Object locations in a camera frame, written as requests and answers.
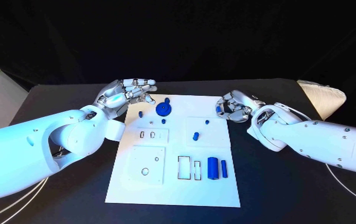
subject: dark gray table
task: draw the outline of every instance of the dark gray table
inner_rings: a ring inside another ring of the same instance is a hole
[[[92,103],[104,84],[39,85],[11,124]],[[160,82],[158,94],[222,96],[249,90],[268,104],[281,102],[313,119],[318,114],[292,80]],[[105,203],[117,146],[105,141],[94,155],[50,176],[40,194],[10,223],[350,223],[354,196],[341,188],[323,163],[288,147],[272,152],[246,134],[249,124],[228,123],[241,208]],[[333,167],[347,181],[356,173]],[[23,192],[0,199],[3,209]],[[19,209],[0,216],[0,222]]]

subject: robotic hand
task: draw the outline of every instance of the robotic hand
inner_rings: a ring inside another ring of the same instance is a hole
[[[232,113],[225,112],[223,104]],[[272,151],[288,145],[307,158],[356,171],[356,128],[311,120],[281,103],[265,105],[238,90],[223,95],[215,107],[218,116],[238,123],[251,117],[246,132]]]
[[[0,197],[27,188],[91,155],[104,138],[120,141],[125,125],[112,119],[130,104],[156,103],[147,94],[157,90],[154,84],[154,80],[145,79],[115,80],[102,88],[92,105],[0,129]],[[53,155],[49,137],[63,148]]]

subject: white foam board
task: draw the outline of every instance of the white foam board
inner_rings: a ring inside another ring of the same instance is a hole
[[[154,94],[151,97],[157,104],[169,97],[171,114],[160,117],[156,114],[157,105],[130,105],[105,202],[239,207],[226,120],[215,113],[215,103],[220,97]],[[167,143],[140,140],[140,128],[167,129]],[[199,131],[194,141],[193,132]],[[130,160],[134,146],[164,147],[161,184],[132,180]],[[190,180],[179,179],[179,156],[190,157]],[[207,179],[207,157],[219,159],[218,180]],[[226,160],[226,179],[222,177],[220,160]],[[200,161],[202,180],[194,180],[194,161]]]

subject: white robotic arm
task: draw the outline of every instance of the white robotic arm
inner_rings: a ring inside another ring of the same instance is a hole
[[[225,103],[232,113],[225,112]],[[251,116],[246,132],[272,151],[278,152],[288,145],[307,158],[356,171],[356,128],[310,120],[285,105],[265,105],[254,95],[238,90],[218,101],[216,114],[238,123]]]
[[[154,104],[154,80],[115,80],[92,105],[0,129],[0,197],[27,188],[91,155],[104,138],[120,141],[124,123],[112,120],[130,104]],[[47,139],[63,149],[52,154]]]

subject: small blue part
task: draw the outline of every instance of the small blue part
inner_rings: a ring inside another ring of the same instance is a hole
[[[166,117],[170,114],[171,106],[169,104],[169,98],[164,99],[164,102],[157,104],[156,112],[161,117]]]
[[[218,158],[215,157],[207,158],[207,178],[219,179]]]
[[[226,170],[226,161],[220,161],[220,170],[222,170],[222,177],[228,177],[228,170]]]
[[[194,133],[193,140],[197,141],[199,133]]]

